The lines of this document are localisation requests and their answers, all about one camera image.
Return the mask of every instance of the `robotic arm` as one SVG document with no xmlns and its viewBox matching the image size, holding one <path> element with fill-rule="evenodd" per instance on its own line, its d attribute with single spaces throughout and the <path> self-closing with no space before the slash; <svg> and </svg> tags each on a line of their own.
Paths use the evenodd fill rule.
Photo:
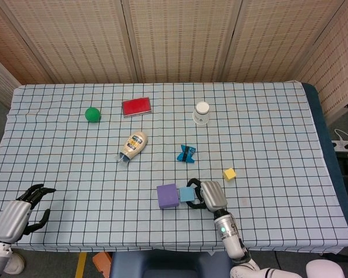
<svg viewBox="0 0 348 278">
<path fill-rule="evenodd" d="M 49 219 L 50 209 L 47 209 L 39 223 L 28 224 L 32 210 L 41 198 L 47 193 L 55 191 L 53 188 L 43 186 L 44 184 L 31 186 L 19 198 L 10 201 L 4 211 L 0 213 L 0 276 L 13 253 L 11 245 L 20 240 L 23 235 L 29 235 L 44 227 Z"/>
<path fill-rule="evenodd" d="M 244 246 L 232 214 L 227 210 L 227 200 L 222 188 L 216 181 L 201 182 L 196 178 L 189 180 L 187 186 L 194 184 L 200 203 L 187 202 L 194 209 L 208 209 L 214 213 L 214 223 L 220 233 L 228 256 L 234 267 L 231 278 L 302 278 L 301 276 L 279 269 L 259 269 Z"/>
</svg>

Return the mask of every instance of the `toy block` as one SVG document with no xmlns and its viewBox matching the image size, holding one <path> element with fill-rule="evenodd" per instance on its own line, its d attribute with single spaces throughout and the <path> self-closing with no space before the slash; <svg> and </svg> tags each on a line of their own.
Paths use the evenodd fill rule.
<svg viewBox="0 0 348 278">
<path fill-rule="evenodd" d="M 107 252 L 99 252 L 93 257 L 93 263 L 104 278 L 110 277 L 112 258 Z"/>
<path fill-rule="evenodd" d="M 229 168 L 223 172 L 223 176 L 227 181 L 230 181 L 236 178 L 236 172 L 232 168 Z"/>
<path fill-rule="evenodd" d="M 175 184 L 159 185 L 157 187 L 158 206 L 161 209 L 179 205 L 178 191 Z"/>
<path fill-rule="evenodd" d="M 195 201 L 195 193 L 192 187 L 179 188 L 179 197 L 181 202 Z"/>
</svg>

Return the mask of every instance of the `white container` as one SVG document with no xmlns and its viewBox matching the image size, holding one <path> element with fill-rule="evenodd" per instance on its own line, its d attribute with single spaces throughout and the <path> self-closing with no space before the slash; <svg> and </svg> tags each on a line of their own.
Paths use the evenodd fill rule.
<svg viewBox="0 0 348 278">
<path fill-rule="evenodd" d="M 209 121 L 209 104 L 205 101 L 197 103 L 193 111 L 193 120 L 198 125 L 205 125 Z"/>
</svg>

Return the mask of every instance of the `yellow cube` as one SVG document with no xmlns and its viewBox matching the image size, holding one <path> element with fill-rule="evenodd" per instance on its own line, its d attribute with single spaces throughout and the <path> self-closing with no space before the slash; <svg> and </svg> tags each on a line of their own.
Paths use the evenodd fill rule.
<svg viewBox="0 0 348 278">
<path fill-rule="evenodd" d="M 236 172 L 232 168 L 229 168 L 223 172 L 223 176 L 227 181 L 230 181 L 236 178 Z"/>
</svg>

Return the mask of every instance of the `woven wall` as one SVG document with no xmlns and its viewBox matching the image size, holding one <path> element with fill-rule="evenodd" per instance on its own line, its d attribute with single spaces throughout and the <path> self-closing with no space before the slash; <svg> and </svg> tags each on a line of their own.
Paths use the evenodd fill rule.
<svg viewBox="0 0 348 278">
<path fill-rule="evenodd" d="M 329 116 L 348 98 L 348 74 L 335 69 L 348 72 L 343 6 L 348 0 L 0 0 L 0 62 L 22 84 L 300 79 L 317 86 Z"/>
<path fill-rule="evenodd" d="M 143 82 L 214 82 L 241 1 L 125 1 Z"/>
<path fill-rule="evenodd" d="M 317 40 L 297 71 L 296 79 L 314 85 L 328 122 L 348 103 L 348 1 Z"/>
<path fill-rule="evenodd" d="M 10 107 L 13 91 L 18 86 L 20 83 L 0 63 L 0 102 L 6 107 Z"/>
<path fill-rule="evenodd" d="M 116 2 L 4 1 L 58 82 L 131 83 Z"/>
<path fill-rule="evenodd" d="M 42 68 L 30 56 L 26 44 L 1 10 L 0 62 L 22 84 L 51 82 Z"/>
<path fill-rule="evenodd" d="M 244 1 L 224 68 L 228 82 L 286 81 L 342 0 Z"/>
</svg>

